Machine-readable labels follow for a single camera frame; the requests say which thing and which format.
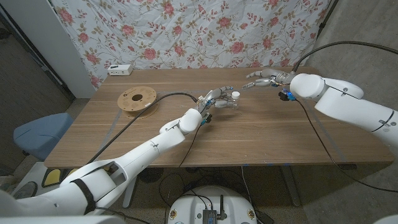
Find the robot finger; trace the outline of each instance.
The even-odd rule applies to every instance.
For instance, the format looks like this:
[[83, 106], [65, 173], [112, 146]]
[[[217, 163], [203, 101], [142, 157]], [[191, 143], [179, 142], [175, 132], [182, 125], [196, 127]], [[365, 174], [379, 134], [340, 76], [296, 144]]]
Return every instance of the robot finger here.
[[246, 75], [246, 78], [251, 78], [251, 77], [261, 77], [262, 71], [255, 71], [250, 73], [249, 75]]
[[251, 82], [251, 83], [248, 83], [248, 84], [242, 86], [242, 89], [252, 88], [254, 86], [270, 86], [271, 83], [272, 82], [269, 78], [260, 78], [254, 82]]

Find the floral backdrop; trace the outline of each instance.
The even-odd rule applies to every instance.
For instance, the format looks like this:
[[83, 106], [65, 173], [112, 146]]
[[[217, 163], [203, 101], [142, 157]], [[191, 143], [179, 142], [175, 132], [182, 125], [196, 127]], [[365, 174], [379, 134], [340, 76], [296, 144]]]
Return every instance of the floral backdrop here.
[[134, 69], [292, 66], [328, 0], [53, 0], [91, 83]]

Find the blue cushion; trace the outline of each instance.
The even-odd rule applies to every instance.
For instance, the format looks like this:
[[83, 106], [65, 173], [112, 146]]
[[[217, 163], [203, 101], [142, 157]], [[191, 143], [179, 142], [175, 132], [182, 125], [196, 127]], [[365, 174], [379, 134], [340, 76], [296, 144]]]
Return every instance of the blue cushion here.
[[39, 118], [16, 128], [14, 142], [22, 150], [44, 161], [72, 123], [68, 113]]

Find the power strip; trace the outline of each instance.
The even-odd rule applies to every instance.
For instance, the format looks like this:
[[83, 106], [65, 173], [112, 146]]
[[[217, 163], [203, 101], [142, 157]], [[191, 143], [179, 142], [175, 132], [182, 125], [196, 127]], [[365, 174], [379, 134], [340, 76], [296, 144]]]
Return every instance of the power strip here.
[[111, 65], [108, 68], [110, 75], [130, 75], [132, 72], [132, 65]]

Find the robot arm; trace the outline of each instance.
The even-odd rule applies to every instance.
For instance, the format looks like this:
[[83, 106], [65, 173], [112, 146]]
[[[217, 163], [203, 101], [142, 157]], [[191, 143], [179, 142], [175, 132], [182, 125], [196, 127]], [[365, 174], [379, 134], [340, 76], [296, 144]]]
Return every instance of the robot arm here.
[[196, 107], [189, 109], [181, 118], [167, 123], [160, 134], [125, 155], [83, 166], [62, 181], [60, 187], [45, 194], [13, 199], [0, 192], [2, 209], [0, 216], [57, 216], [96, 215], [108, 208], [124, 192], [130, 181], [157, 159], [163, 152], [184, 141], [185, 135], [204, 122], [210, 122], [208, 110], [218, 101], [228, 101], [226, 86], [210, 91], [198, 100]]
[[[384, 142], [398, 146], [397, 111], [363, 100], [360, 87], [343, 80], [319, 75], [285, 73], [273, 69], [254, 72], [247, 77], [265, 77], [273, 86], [290, 85], [296, 97], [317, 102], [315, 109], [340, 121], [363, 128]], [[243, 88], [254, 85], [248, 83]]]

